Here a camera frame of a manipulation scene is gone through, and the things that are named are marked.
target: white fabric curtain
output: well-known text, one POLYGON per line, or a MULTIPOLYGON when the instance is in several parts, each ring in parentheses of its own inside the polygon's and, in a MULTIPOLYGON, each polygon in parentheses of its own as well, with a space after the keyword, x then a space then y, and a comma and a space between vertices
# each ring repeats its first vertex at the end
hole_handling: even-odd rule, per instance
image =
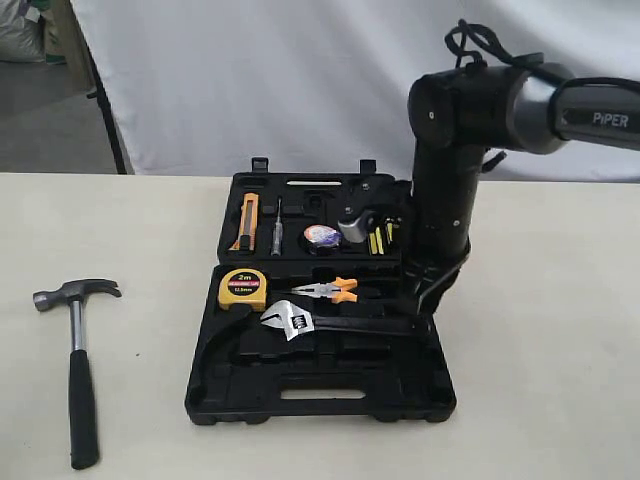
MULTIPOLYGON (((640 3, 622 0, 73 0, 137 173, 355 171, 408 178, 412 82, 449 69, 458 18, 514 54, 640 78, 640 3)), ((573 143, 498 177, 640 179, 640 155, 573 143)))

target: black plastic tool case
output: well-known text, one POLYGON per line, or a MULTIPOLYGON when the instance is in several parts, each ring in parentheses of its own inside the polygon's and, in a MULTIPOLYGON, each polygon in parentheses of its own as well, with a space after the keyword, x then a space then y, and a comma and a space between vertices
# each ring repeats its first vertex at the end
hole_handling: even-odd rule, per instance
POLYGON ((283 331, 261 325, 260 314, 250 312, 246 305, 236 304, 227 312, 219 309, 220 279, 241 267, 266 275, 267 305, 287 299, 324 316, 388 315, 397 289, 398 251, 372 256, 366 243, 343 240, 338 252, 314 256, 301 239, 309 225, 337 228, 351 188, 375 174, 374 161, 361 161, 359 174, 272 174, 266 159, 253 159, 252 167, 251 173, 233 177, 229 192, 218 246, 220 265, 213 271, 185 399, 191 420, 213 425, 218 421, 255 424, 283 415, 371 415, 386 422, 448 419, 456 398, 430 316, 422 319, 428 334, 415 338, 316 331, 287 342, 283 331), (291 184, 300 181, 306 185, 291 184), (229 251, 238 235, 240 207, 248 192, 260 195, 252 254, 229 251), (281 257, 270 255, 279 196, 284 224, 281 257), (306 283, 331 282, 335 277, 374 285, 382 298, 371 303, 332 304, 328 299, 280 293, 306 283), (285 390, 306 389, 357 390, 364 397, 282 398, 285 390))

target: table surface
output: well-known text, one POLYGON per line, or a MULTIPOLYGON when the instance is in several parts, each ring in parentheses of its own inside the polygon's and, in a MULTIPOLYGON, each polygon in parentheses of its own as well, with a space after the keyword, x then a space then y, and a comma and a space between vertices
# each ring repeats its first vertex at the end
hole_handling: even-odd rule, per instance
POLYGON ((0 175, 0 478, 637 477, 639 187, 481 184, 471 259, 437 314, 449 421, 197 427, 183 400, 228 185, 0 175), (86 308, 102 460, 73 472, 69 313, 31 293, 83 277, 124 296, 86 308))

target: claw hammer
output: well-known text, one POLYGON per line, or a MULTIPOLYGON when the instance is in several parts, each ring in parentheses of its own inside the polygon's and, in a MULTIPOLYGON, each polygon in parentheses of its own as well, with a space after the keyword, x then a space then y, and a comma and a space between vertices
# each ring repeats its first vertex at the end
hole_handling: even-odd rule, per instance
POLYGON ((71 309, 71 355, 69 357, 69 427, 71 431, 71 466, 75 470, 94 465, 100 458, 96 428, 96 402, 91 370, 84 341, 82 308, 92 293, 109 293, 121 297, 118 284, 100 278, 74 280, 58 290, 33 294, 39 312, 66 303, 71 309))

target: pliers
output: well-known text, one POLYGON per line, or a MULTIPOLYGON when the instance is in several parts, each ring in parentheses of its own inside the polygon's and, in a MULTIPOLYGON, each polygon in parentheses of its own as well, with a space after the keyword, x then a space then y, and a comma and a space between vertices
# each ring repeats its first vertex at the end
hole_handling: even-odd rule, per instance
POLYGON ((357 302, 358 296, 350 292, 358 286, 355 278, 340 278, 331 283, 310 283, 300 287, 292 288, 290 293, 295 295, 306 295, 313 298, 330 298, 333 303, 357 302))

